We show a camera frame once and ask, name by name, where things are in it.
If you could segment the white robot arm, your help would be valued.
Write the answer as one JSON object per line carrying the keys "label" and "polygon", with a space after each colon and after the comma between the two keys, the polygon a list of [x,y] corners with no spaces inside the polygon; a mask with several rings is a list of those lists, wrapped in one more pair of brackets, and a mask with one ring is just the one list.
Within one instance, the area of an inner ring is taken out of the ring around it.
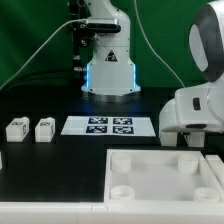
{"label": "white robot arm", "polygon": [[[110,0],[86,0],[86,28],[95,37],[82,91],[100,99],[128,96],[140,90],[129,56],[130,19]],[[204,5],[189,32],[191,55],[207,80],[182,88],[159,115],[159,131],[224,132],[224,0]]]}

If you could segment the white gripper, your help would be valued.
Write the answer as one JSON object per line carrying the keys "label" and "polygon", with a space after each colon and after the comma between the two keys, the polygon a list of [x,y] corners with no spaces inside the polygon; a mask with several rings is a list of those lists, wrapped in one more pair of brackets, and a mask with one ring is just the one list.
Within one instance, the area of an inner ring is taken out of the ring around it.
{"label": "white gripper", "polygon": [[209,103],[211,84],[178,89],[159,115],[159,132],[216,132],[224,131],[224,121],[215,114]]}

